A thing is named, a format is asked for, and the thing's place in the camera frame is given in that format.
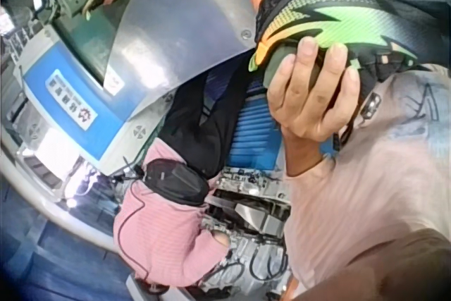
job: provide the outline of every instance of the black wire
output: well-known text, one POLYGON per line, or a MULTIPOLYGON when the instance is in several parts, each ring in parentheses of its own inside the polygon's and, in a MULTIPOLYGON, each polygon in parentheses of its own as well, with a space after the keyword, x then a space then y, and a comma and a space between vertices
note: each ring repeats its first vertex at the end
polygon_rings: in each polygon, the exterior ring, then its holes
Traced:
POLYGON ((271 272, 271 257, 268 259, 268 263, 266 264, 266 269, 268 270, 268 277, 276 280, 277 278, 281 278, 282 275, 287 271, 288 268, 288 256, 286 249, 283 248, 282 261, 280 262, 280 267, 277 273, 273 274, 271 272))
POLYGON ((268 269, 268 277, 266 277, 266 278, 259 278, 254 273, 254 261, 255 261, 255 258, 257 257, 258 252, 259 252, 259 248, 257 247, 254 251, 254 254, 252 255, 251 262, 249 263, 249 273, 251 274, 251 276, 254 279, 261 281, 261 282, 269 282, 272 280, 276 280, 277 278, 280 278, 285 273, 285 271, 288 268, 288 256, 286 255, 285 247, 283 248, 283 258, 282 258, 282 262, 280 263, 279 271, 275 275, 273 275, 270 272, 269 266, 271 265, 271 261, 270 261, 271 257, 269 257, 268 264, 266 265, 266 268, 268 269))
POLYGON ((226 264, 225 266, 220 266, 217 268, 217 270, 212 271, 211 273, 208 273, 206 276, 204 276, 204 278, 202 280, 207 281, 210 278, 212 278, 213 276, 215 276, 217 273, 220 273, 222 271, 225 271, 226 269, 229 269, 230 267, 233 266, 240 266, 241 267, 241 271, 240 273, 235 277, 235 279, 231 282, 228 282, 229 284, 234 284, 235 282, 237 282, 238 280, 240 280, 240 278, 242 277, 242 275, 245 273, 245 265, 242 264, 241 262, 232 262, 230 264, 226 264))

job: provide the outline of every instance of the screw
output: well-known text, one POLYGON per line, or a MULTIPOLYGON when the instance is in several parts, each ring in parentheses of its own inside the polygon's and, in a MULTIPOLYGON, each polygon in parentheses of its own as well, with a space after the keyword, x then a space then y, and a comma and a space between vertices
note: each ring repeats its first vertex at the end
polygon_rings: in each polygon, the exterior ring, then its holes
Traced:
POLYGON ((248 40, 252 38, 252 32, 250 30, 243 30, 241 31, 241 38, 244 40, 248 40))

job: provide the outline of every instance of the fingernail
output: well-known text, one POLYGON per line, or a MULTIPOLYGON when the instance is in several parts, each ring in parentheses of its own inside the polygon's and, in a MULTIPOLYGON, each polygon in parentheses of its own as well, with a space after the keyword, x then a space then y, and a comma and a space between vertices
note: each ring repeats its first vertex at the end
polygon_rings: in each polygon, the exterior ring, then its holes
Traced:
POLYGON ((282 72, 291 73, 293 65, 295 64, 296 56, 294 54, 288 54, 280 63, 280 69, 282 72))
POLYGON ((311 56, 316 50, 316 40, 312 37, 304 37, 301 41, 302 53, 311 56))
POLYGON ((359 72, 353 67, 350 67, 349 69, 350 79, 352 82, 358 82, 359 81, 359 72))
POLYGON ((347 57, 347 47, 344 44, 336 43, 332 46, 332 56, 335 59, 343 59, 347 57))

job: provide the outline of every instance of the finger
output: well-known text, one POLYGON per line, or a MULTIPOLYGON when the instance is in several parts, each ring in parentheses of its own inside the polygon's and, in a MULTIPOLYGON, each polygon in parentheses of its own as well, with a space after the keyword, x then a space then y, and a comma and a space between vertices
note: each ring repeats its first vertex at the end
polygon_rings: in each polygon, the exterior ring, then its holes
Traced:
POLYGON ((320 125, 320 133, 330 136, 338 132, 351 121, 357 108, 360 93, 359 73, 353 67, 348 67, 341 82, 337 101, 324 116, 320 125))
POLYGON ((347 61, 347 47, 334 44, 327 52, 323 69, 309 94, 303 112, 308 121, 320 121, 340 82, 347 61))
POLYGON ((299 42, 295 67, 285 95, 283 110, 287 116, 296 116, 304 107, 309 95, 309 81, 318 55, 318 44, 312 37, 299 42))
POLYGON ((296 56, 294 54, 288 54, 280 63, 274 78, 269 84, 266 96, 268 97, 269 109, 272 111, 279 110, 283 105, 285 92, 295 65, 295 59, 296 56))

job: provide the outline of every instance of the white sign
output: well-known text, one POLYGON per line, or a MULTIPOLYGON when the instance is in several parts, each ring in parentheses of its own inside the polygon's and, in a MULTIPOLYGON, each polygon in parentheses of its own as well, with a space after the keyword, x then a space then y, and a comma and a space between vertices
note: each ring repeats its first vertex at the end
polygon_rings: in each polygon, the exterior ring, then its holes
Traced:
POLYGON ((91 126, 97 113, 69 85, 60 70, 55 70, 45 85, 56 102, 83 130, 91 126))

